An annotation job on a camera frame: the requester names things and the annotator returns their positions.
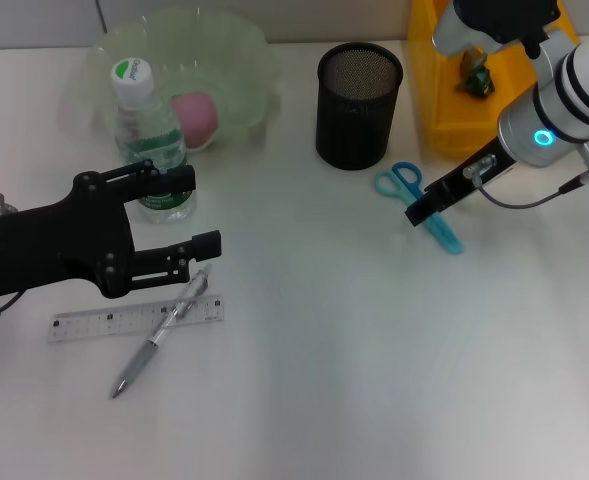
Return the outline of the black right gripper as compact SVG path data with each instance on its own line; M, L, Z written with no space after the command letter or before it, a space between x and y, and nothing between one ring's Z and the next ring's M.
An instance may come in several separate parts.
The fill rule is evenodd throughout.
M516 164L500 141L493 139L460 166L430 184L425 194L407 207L405 215L411 224L418 226L432 215L448 209L472 194L476 187L471 179L464 176L464 169L488 156L493 156L495 163L480 176L484 183L501 176Z

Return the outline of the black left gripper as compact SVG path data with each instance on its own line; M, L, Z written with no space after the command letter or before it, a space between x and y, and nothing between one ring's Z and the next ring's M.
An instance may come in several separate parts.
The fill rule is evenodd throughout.
M83 172L64 199L0 216L0 296L71 279L93 283L107 298L187 283L190 261L221 256L220 232L134 253L124 203L195 188L192 166L162 173L143 160Z

